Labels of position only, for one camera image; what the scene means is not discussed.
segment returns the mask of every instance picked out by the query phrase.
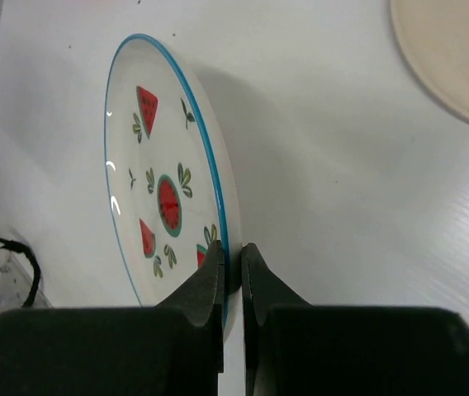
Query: blue plate rim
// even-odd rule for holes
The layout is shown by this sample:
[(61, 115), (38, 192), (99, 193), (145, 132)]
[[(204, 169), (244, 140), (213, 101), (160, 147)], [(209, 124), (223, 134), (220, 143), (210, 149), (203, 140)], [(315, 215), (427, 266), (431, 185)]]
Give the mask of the blue plate rim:
[(221, 189), (220, 183), (220, 175), (218, 173), (218, 167), (216, 166), (216, 159), (214, 155), (214, 151), (212, 149), (211, 140), (209, 139), (209, 133), (207, 132), (205, 121), (203, 120), (203, 116), (201, 115), (200, 107), (197, 104), (197, 100), (194, 97), (194, 93), (192, 92), (191, 86), (188, 83), (185, 75), (183, 74), (182, 69), (179, 67), (178, 63), (174, 59), (174, 57), (170, 54), (170, 52), (165, 48), (163, 44), (157, 41), (154, 37), (149, 35), (145, 35), (142, 33), (135, 33), (133, 35), (129, 35), (126, 37), (119, 47), (117, 47), (117, 51), (113, 56), (113, 60), (111, 61), (110, 72), (108, 74), (107, 85), (106, 85), (106, 95), (104, 99), (104, 166), (105, 166), (105, 174), (106, 174), (106, 185), (107, 185), (107, 192), (108, 192), (108, 202), (109, 202), (109, 209), (110, 209), (110, 216), (111, 221), (113, 223), (113, 228), (115, 230), (115, 235), (117, 239), (117, 244), (119, 245), (119, 251), (121, 252), (121, 258), (123, 263), (125, 264), (126, 273), (128, 278), (130, 279), (130, 284), (132, 289), (135, 293), (135, 297), (140, 305), (142, 305), (139, 294), (137, 293), (137, 289), (135, 288), (134, 281), (132, 280), (132, 276), (130, 274), (130, 270), (128, 268), (128, 264), (126, 263), (125, 255), (122, 251), (121, 240), (119, 238), (119, 233), (117, 232), (116, 220), (111, 211), (111, 192), (110, 192), (110, 181), (108, 178), (108, 166), (107, 166), (107, 104), (108, 104), (108, 89), (110, 87), (110, 80), (111, 75), (113, 72), (113, 66), (116, 62), (119, 53), (123, 49), (123, 47), (128, 44), (128, 42), (132, 40), (143, 40), (151, 44), (155, 49), (157, 49), (161, 55), (165, 58), (168, 62), (176, 76), (178, 77), (178, 81), (180, 82), (183, 91), (187, 97), (189, 105), (192, 109), (192, 113), (194, 114), (194, 118), (196, 120), (196, 124), (198, 126), (198, 130), (200, 131), (201, 141), (203, 143), (203, 147), (206, 151), (207, 162), (209, 164), (209, 170), (211, 172), (211, 179), (212, 184), (215, 190), (215, 200), (216, 200), (216, 209), (218, 211), (218, 221), (220, 227), (220, 238), (221, 244), (224, 249), (225, 254), (225, 298), (224, 298), (224, 324), (227, 319), (227, 312), (228, 312), (228, 305), (229, 305), (229, 294), (227, 292), (228, 285), (229, 285), (229, 269), (230, 269), (230, 249), (229, 249), (229, 231), (227, 229), (227, 214), (225, 212), (225, 204), (224, 204), (224, 196)]

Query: wire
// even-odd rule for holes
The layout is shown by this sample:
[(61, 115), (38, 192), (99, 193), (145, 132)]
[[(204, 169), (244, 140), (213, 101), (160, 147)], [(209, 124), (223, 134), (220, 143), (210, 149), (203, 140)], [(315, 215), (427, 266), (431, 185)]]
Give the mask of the wire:
[(1, 246), (0, 249), (5, 249), (14, 253), (22, 253), (25, 257), (27, 257), (27, 260), (29, 260), (29, 263), (33, 267), (33, 281), (31, 283), (29, 295), (21, 305), (22, 308), (30, 308), (35, 303), (36, 293), (38, 292), (38, 285), (40, 284), (40, 278), (42, 274), (40, 266), (36, 261), (36, 257), (33, 254), (31, 248), (24, 243), (20, 243), (18, 241), (9, 241), (3, 238), (0, 238), (0, 243), (3, 243), (3, 246)]

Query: watermelon slice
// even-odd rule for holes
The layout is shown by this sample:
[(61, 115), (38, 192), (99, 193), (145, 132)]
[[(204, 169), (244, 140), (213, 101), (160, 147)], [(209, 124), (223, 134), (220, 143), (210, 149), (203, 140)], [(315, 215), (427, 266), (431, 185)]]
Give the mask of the watermelon slice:
[(205, 249), (202, 245), (196, 245), (196, 250), (198, 258), (198, 268), (200, 268), (201, 264), (203, 264), (203, 260), (205, 260), (205, 253), (207, 253), (207, 249)]
[(152, 127), (154, 126), (155, 112), (158, 110), (158, 98), (142, 87), (137, 87), (137, 101), (141, 109), (141, 119), (143, 120), (144, 131), (150, 138)]
[(141, 219), (139, 219), (139, 226), (141, 228), (144, 256), (147, 258), (153, 257), (155, 253), (155, 235)]
[(177, 237), (182, 230), (182, 206), (178, 190), (167, 175), (161, 175), (158, 180), (158, 203), (165, 229), (169, 235)]

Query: beige plate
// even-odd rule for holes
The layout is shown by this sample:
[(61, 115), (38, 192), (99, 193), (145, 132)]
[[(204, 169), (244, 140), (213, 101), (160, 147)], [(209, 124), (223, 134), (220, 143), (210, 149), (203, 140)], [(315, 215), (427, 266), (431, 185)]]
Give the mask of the beige plate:
[(391, 0), (391, 19), (418, 79), (469, 122), (469, 0)]

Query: watermelon print plate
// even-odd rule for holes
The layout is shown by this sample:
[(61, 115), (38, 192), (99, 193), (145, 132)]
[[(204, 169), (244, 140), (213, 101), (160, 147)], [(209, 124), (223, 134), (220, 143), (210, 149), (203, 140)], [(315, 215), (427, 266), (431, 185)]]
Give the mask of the watermelon print plate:
[(116, 52), (104, 139), (116, 243), (139, 304), (169, 296), (218, 239), (233, 312), (242, 238), (223, 137), (194, 73), (152, 37), (128, 37)]

